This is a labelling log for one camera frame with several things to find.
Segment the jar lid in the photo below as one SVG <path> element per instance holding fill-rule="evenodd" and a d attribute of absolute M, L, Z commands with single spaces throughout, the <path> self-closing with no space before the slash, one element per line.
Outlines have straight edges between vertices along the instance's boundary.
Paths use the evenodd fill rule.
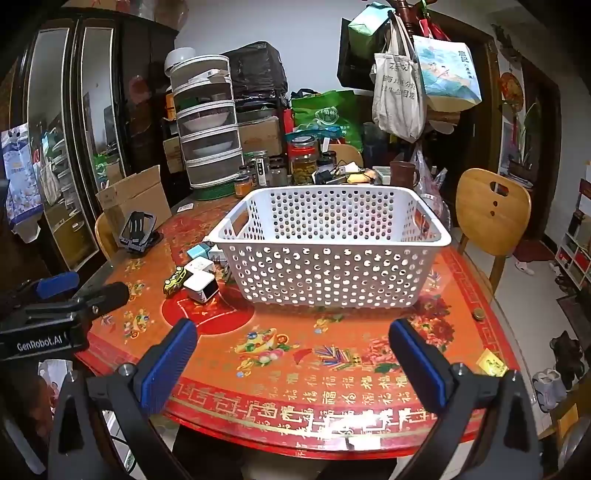
<path fill-rule="evenodd" d="M 303 135 L 302 137 L 295 137 L 295 138 L 292 138 L 290 141 L 290 143 L 294 147 L 310 147 L 310 146 L 314 145 L 315 142 L 316 142 L 316 139 L 314 137 L 312 137 L 311 135 Z"/>
<path fill-rule="evenodd" d="M 256 152 L 249 152 L 245 154 L 248 157 L 266 157 L 267 151 L 266 150 L 259 150 Z"/>

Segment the tote bag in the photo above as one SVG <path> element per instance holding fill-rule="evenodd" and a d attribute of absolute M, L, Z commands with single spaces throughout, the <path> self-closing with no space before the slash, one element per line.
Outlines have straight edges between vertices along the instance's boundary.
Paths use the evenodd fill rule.
<path fill-rule="evenodd" d="M 394 18 L 388 49 L 374 55 L 372 116 L 381 130 L 415 143 L 423 133 L 427 113 L 423 82 L 406 28 L 398 15 Z"/>
<path fill-rule="evenodd" d="M 472 55 L 465 43 L 414 36 L 428 105 L 461 112 L 482 101 Z"/>

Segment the paper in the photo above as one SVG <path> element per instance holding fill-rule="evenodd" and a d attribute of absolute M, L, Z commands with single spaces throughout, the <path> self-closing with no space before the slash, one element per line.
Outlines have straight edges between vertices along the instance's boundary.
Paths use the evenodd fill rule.
<path fill-rule="evenodd" d="M 188 203 L 186 205 L 183 205 L 182 207 L 179 207 L 177 210 L 177 213 L 181 213 L 181 212 L 185 212 L 187 210 L 191 210 L 193 208 L 194 203 Z"/>

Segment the brown mug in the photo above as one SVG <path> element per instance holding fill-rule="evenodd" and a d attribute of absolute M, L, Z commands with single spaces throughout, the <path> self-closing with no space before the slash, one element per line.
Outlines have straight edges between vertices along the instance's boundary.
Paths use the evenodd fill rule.
<path fill-rule="evenodd" d="M 414 163 L 407 161 L 390 162 L 390 186 L 412 190 L 418 185 L 420 174 Z"/>

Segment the small white box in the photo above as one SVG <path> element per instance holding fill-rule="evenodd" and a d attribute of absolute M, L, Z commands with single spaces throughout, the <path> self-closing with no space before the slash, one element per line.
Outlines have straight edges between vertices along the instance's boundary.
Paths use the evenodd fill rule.
<path fill-rule="evenodd" d="M 223 252 L 221 248 L 217 245 L 214 245 L 209 252 L 207 252 L 207 256 L 212 262 L 218 262 L 221 264 L 227 264 L 228 259 L 226 258 L 226 254 Z"/>
<path fill-rule="evenodd" d="M 187 270 L 189 273 L 214 273 L 215 271 L 213 262 L 210 259 L 203 257 L 197 257 L 195 260 L 191 260 L 188 264 L 185 265 L 185 270 Z"/>
<path fill-rule="evenodd" d="M 219 290 L 216 277 L 199 270 L 185 280 L 183 287 L 189 297 L 198 303 L 207 303 Z"/>

